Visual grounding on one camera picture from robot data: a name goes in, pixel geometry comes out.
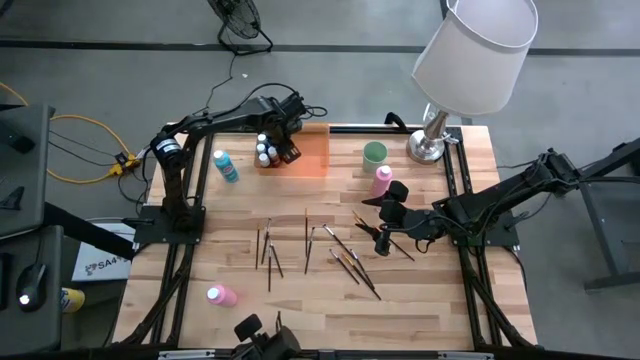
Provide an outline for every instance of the silver lamp base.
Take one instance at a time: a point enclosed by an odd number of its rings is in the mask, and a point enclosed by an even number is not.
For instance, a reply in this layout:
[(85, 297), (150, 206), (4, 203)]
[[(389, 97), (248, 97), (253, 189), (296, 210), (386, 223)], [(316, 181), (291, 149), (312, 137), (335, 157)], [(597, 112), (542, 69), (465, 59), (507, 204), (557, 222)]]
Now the silver lamp base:
[(417, 163), (433, 164), (444, 154), (444, 137), (428, 139), (423, 130), (418, 130), (407, 141), (407, 154)]
[(425, 122), (424, 130), (414, 132), (407, 141), (407, 154), (413, 161), (429, 165), (442, 157), (444, 142), (447, 140), (445, 129), (448, 117), (448, 113), (431, 104), (427, 105), (422, 117)]

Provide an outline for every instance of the gray floor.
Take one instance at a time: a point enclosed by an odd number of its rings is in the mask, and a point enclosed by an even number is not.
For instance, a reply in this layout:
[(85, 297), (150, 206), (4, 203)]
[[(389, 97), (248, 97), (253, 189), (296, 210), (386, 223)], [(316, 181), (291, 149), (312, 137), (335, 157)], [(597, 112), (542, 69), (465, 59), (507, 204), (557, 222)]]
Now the gray floor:
[[(540, 32), (534, 46), (640, 47), (638, 1), (536, 4)], [(272, 0), (257, 1), (257, 6), (265, 31), (276, 44), (286, 45), (423, 46), (440, 21), (437, 0)], [(19, 0), (0, 20), (0, 36), (213, 43), (219, 24), (206, 3), (196, 0)], [(281, 81), (299, 89), (309, 104), (326, 106), (327, 121), (380, 123), (394, 111), (416, 123), (425, 102), (409, 76), (416, 58), (417, 54), (331, 52), (241, 58), (234, 65), (234, 80), (216, 92), (213, 105), (226, 107), (257, 84)], [(0, 81), (31, 102), (52, 104), (58, 114), (82, 114), (107, 123), (134, 151), (162, 124), (200, 108), (211, 84), (226, 77), (230, 59), (223, 52), (0, 49)], [(507, 107), (473, 122), (490, 127), (499, 163), (527, 161), (553, 146), (583, 165), (640, 136), (635, 118), (640, 110), (638, 83), (636, 57), (529, 57)], [(269, 94), (282, 93), (274, 89)], [(0, 92), (0, 102), (7, 100)], [(109, 151), (117, 149), (91, 125), (65, 120), (53, 128)], [(82, 148), (66, 146), (96, 158)], [(55, 150), (49, 161), (52, 169), (70, 177), (88, 178), (104, 171)], [(503, 177), (511, 173), (501, 171)], [(125, 182), (131, 194), (142, 190), (133, 179)], [(86, 217), (134, 215), (113, 181), (77, 187), (50, 179), (47, 196)], [(536, 197), (517, 210), (534, 209), (542, 200)], [(585, 281), (606, 275), (606, 267), (579, 194), (552, 199), (536, 218), (518, 226), (518, 234), (540, 344), (640, 357), (640, 286), (593, 295), (582, 290)], [(69, 259), (71, 250), (66, 253)], [(88, 291), (93, 297), (111, 294), (115, 299), (121, 289), (122, 284), (114, 283)], [(67, 318), (65, 347), (100, 345), (116, 307), (112, 299)]]

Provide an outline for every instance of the green cup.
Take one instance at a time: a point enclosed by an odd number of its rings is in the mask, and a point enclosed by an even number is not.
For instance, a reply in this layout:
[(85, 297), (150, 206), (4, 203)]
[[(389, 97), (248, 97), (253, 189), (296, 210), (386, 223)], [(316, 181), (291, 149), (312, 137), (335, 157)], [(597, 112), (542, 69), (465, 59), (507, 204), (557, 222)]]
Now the green cup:
[(384, 165), (388, 152), (387, 147), (379, 141), (372, 141), (365, 145), (362, 170), (366, 173), (375, 173), (380, 166)]

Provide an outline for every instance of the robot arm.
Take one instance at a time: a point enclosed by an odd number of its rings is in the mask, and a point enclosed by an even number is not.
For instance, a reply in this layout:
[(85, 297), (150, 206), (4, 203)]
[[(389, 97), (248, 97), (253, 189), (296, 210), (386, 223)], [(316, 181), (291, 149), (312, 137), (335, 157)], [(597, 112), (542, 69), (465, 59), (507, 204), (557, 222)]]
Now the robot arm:
[[(165, 198), (163, 210), (172, 221), (175, 231), (193, 228), (193, 214), (183, 190), (182, 170), (205, 136), (233, 129), (265, 133), (278, 147), (285, 163), (300, 157), (300, 151), (291, 141), (291, 135), (302, 129), (300, 116), (307, 112), (297, 92), (279, 102), (274, 98), (258, 96), (231, 110), (187, 116), (176, 124), (166, 125), (151, 140), (150, 150), (155, 155), (164, 178)], [(187, 134), (184, 148), (176, 141), (178, 133)]]
[(399, 181), (392, 182), (380, 198), (365, 200), (367, 205), (380, 206), (379, 234), (374, 235), (375, 250), (382, 256), (389, 253), (389, 239), (394, 232), (407, 234), (416, 241), (431, 243), (452, 235), (467, 237), (470, 244), (482, 244), (481, 237), (504, 212), (541, 192), (562, 196), (577, 189), (579, 171), (564, 154), (553, 149), (541, 154), (523, 172), (484, 191), (462, 194), (434, 202), (433, 210), (412, 210), (402, 205), (409, 190)]

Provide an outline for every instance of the butcher block tabletop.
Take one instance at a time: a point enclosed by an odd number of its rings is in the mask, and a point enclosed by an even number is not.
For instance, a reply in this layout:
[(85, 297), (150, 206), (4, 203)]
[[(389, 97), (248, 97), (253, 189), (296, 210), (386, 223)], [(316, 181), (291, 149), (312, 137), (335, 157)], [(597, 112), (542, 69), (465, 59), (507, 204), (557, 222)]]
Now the butcher block tabletop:
[[(488, 129), (463, 126), (462, 134), (474, 191), (497, 183)], [(444, 163), (420, 165), (409, 159), (407, 135), (331, 134), (329, 167), (326, 176), (319, 178), (266, 176), (254, 164), (255, 134), (215, 136), (213, 149), (230, 154), (240, 180), (227, 184), (215, 166), (209, 168), (203, 202), (205, 230), (193, 259), (181, 348), (233, 348), (238, 345), (233, 328), (252, 313), (272, 335), (280, 311), (283, 325), (294, 332), (303, 349), (472, 349), (458, 252), (450, 240), (439, 239), (427, 254), (421, 254), (413, 240), (394, 234), (393, 239), (415, 258), (413, 262), (393, 246), (389, 256), (377, 255), (371, 237), (354, 226), (353, 211), (370, 225), (380, 223), (377, 209), (360, 203), (371, 197), (372, 177), (362, 171), (362, 149), (373, 140), (387, 146), (386, 164), (394, 179), (409, 188), (406, 206), (431, 208), (432, 202), (448, 196)], [(200, 144), (195, 164), (200, 163), (202, 147)], [(298, 161), (304, 161), (304, 154)], [(459, 177), (457, 161), (454, 168)], [(160, 204), (163, 196), (162, 176), (156, 168), (149, 202)], [(309, 229), (319, 227), (306, 275), (305, 210)], [(274, 262), (271, 292), (267, 290), (267, 261), (254, 269), (256, 229), (260, 228), (262, 238), (268, 218), (272, 218), (271, 239), (284, 272), (280, 278)], [(329, 249), (337, 254), (342, 251), (321, 228), (323, 224), (359, 254), (382, 301), (362, 281), (356, 285), (331, 256)], [(164, 244), (148, 246), (133, 260), (114, 341), (129, 335), (158, 297), (167, 248)], [(520, 333), (535, 342), (518, 264), (504, 249), (488, 248), (486, 254), (497, 303)], [(216, 284), (237, 293), (235, 307), (207, 301), (207, 290)], [(174, 300), (167, 308), (163, 339), (170, 329)], [(479, 312), (488, 339), (484, 306), (479, 306)]]

